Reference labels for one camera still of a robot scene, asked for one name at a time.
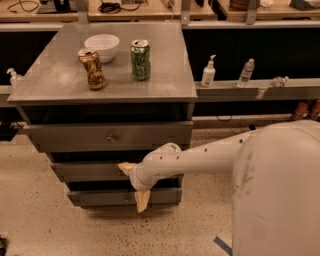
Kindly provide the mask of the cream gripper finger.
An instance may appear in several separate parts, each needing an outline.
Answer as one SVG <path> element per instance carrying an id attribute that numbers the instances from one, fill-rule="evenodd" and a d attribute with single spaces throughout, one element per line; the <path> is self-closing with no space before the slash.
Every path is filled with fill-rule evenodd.
<path id="1" fill-rule="evenodd" d="M 151 195 L 150 190 L 145 191 L 145 192 L 136 191 L 134 193 L 135 201 L 136 201 L 136 205 L 137 205 L 137 211 L 139 213 L 142 213 L 143 211 L 145 211 L 147 209 L 150 195 Z"/>
<path id="2" fill-rule="evenodd" d="M 130 171 L 136 166 L 136 163 L 122 162 L 118 164 L 119 169 L 126 175 L 130 175 Z"/>

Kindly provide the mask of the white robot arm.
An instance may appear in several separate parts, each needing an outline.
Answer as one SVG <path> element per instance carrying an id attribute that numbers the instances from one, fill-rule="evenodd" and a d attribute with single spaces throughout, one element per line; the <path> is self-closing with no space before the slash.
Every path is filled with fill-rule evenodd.
<path id="1" fill-rule="evenodd" d="M 167 143 L 118 165 L 140 212 L 161 179 L 232 174 L 232 256 L 320 256 L 320 125 L 276 123 L 188 150 Z"/>

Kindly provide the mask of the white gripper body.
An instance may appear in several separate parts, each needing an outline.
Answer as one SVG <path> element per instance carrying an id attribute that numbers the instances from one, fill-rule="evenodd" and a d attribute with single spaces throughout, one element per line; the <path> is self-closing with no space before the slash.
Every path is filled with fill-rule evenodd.
<path id="1" fill-rule="evenodd" d="M 135 164 L 129 173 L 132 186 L 139 192 L 150 190 L 161 179 L 159 169 L 157 160 L 143 160 Z"/>

